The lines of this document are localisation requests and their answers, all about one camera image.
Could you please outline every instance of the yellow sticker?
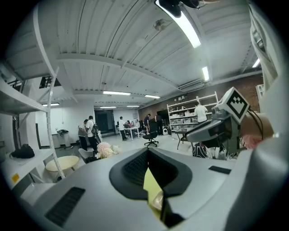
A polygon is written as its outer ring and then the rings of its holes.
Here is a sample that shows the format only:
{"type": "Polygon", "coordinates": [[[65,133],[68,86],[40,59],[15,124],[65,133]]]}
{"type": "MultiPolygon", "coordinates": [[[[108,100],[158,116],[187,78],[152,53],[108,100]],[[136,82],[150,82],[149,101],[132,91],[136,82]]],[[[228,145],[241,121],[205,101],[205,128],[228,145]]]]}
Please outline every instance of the yellow sticker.
{"type": "Polygon", "coordinates": [[[13,180],[13,182],[14,183],[16,183],[18,180],[19,180],[19,175],[18,175],[18,173],[16,173],[13,177],[12,177],[12,180],[13,180]]]}

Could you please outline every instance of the round table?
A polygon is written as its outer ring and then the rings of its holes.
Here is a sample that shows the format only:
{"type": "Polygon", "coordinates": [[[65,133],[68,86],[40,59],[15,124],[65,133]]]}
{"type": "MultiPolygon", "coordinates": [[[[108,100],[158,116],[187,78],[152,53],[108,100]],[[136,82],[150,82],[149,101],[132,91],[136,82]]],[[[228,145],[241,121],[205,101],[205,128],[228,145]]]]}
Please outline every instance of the round table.
{"type": "MultiPolygon", "coordinates": [[[[60,168],[61,168],[62,170],[66,170],[66,169],[71,168],[73,171],[74,171],[73,166],[76,165],[76,163],[77,163],[78,160],[79,160],[79,158],[76,157],[76,156],[59,157],[59,158],[57,158],[57,159],[58,159],[60,168]]],[[[46,164],[45,168],[46,168],[48,171],[58,171],[54,160],[49,161],[49,162],[46,164]]]]}

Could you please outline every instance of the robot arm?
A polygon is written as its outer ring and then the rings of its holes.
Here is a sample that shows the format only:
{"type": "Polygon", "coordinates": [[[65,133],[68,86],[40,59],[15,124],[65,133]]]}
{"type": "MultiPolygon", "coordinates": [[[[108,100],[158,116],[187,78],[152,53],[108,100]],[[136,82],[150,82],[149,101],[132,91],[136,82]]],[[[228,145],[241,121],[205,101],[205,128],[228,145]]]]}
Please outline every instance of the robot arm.
{"type": "Polygon", "coordinates": [[[249,106],[247,100],[232,87],[213,108],[212,120],[187,132],[187,140],[202,142],[208,148],[224,147],[228,153],[241,151],[240,124],[249,106]]]}

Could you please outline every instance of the flowers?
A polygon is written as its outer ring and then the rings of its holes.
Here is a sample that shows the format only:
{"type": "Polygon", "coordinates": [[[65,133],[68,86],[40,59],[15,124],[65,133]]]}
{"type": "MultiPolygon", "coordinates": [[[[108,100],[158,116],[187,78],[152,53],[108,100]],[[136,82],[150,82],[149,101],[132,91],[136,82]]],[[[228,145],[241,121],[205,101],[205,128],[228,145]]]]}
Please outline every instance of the flowers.
{"type": "Polygon", "coordinates": [[[117,155],[120,153],[120,149],[116,145],[110,145],[107,142],[102,142],[98,145],[98,153],[96,154],[96,158],[104,159],[111,157],[113,155],[117,155]]]}

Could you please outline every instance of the ceiling light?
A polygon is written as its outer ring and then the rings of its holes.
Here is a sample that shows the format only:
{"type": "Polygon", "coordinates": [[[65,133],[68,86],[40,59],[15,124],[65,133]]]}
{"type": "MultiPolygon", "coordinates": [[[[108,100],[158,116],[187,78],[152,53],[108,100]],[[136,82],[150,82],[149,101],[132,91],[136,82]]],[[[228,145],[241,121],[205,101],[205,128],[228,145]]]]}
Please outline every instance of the ceiling light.
{"type": "Polygon", "coordinates": [[[57,105],[59,105],[59,103],[52,103],[52,104],[50,104],[50,106],[57,106],[57,105]]]}
{"type": "Polygon", "coordinates": [[[257,61],[254,63],[254,65],[252,66],[252,68],[255,68],[259,65],[260,63],[260,59],[257,59],[257,61]]]}
{"type": "Polygon", "coordinates": [[[159,1],[156,0],[155,4],[160,7],[163,11],[165,11],[182,29],[182,31],[185,33],[187,38],[189,39],[190,43],[194,48],[197,48],[200,45],[200,40],[198,38],[197,33],[195,32],[192,24],[189,22],[187,17],[184,15],[183,12],[181,12],[181,16],[179,18],[174,17],[170,12],[168,12],[164,7],[162,7],[159,4],[159,1]]]}
{"type": "Polygon", "coordinates": [[[208,67],[203,67],[202,70],[203,70],[203,74],[204,74],[205,81],[208,81],[208,80],[210,79],[210,78],[209,78],[208,67]]]}
{"type": "Polygon", "coordinates": [[[127,92],[108,92],[108,91],[103,91],[104,94],[108,95],[124,95],[124,96],[129,96],[130,93],[127,92]]]}
{"type": "Polygon", "coordinates": [[[116,108],[116,106],[101,106],[100,108],[116,108]]]}
{"type": "Polygon", "coordinates": [[[160,98],[159,96],[150,96],[150,95],[145,95],[144,97],[156,98],[156,99],[159,99],[159,98],[160,98]]]}

